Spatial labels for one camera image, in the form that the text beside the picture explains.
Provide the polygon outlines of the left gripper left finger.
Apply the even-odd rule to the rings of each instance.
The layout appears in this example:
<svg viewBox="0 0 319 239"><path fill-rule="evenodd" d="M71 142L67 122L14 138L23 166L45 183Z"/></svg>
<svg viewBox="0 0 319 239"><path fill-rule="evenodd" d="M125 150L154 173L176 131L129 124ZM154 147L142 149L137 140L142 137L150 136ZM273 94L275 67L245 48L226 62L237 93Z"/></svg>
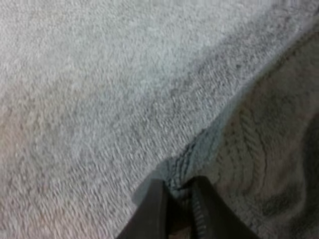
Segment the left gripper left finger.
<svg viewBox="0 0 319 239"><path fill-rule="evenodd" d="M119 239L167 239L177 215L177 202L162 180L152 180Z"/></svg>

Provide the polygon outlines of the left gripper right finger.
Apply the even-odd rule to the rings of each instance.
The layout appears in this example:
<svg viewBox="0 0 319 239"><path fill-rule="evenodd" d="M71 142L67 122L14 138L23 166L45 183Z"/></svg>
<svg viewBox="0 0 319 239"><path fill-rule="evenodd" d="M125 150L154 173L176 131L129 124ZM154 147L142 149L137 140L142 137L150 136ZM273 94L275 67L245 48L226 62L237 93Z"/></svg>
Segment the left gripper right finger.
<svg viewBox="0 0 319 239"><path fill-rule="evenodd" d="M257 239L218 195L207 177L198 176L183 185L190 191L192 239Z"/></svg>

